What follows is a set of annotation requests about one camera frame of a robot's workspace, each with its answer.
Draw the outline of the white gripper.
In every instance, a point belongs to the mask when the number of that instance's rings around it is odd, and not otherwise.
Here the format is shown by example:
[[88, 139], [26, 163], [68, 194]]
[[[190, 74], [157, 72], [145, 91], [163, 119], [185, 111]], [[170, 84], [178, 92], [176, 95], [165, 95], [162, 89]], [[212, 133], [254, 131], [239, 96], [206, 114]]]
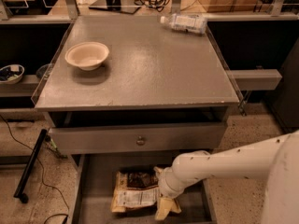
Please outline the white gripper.
[[175, 177], [170, 167], [153, 168], [158, 179], [160, 195], [157, 199], [156, 220], [164, 220], [170, 213], [179, 213], [179, 204], [175, 198], [181, 195], [187, 188], [187, 185]]

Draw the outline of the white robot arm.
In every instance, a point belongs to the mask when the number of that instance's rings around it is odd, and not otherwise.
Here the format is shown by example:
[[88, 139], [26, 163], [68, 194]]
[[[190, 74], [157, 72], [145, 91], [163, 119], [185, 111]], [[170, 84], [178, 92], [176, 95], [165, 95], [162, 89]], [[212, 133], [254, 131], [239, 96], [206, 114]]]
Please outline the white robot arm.
[[157, 169], [157, 220], [178, 209], [177, 196], [208, 178], [265, 178], [261, 224], [299, 224], [299, 132], [209, 154], [178, 155], [172, 165]]

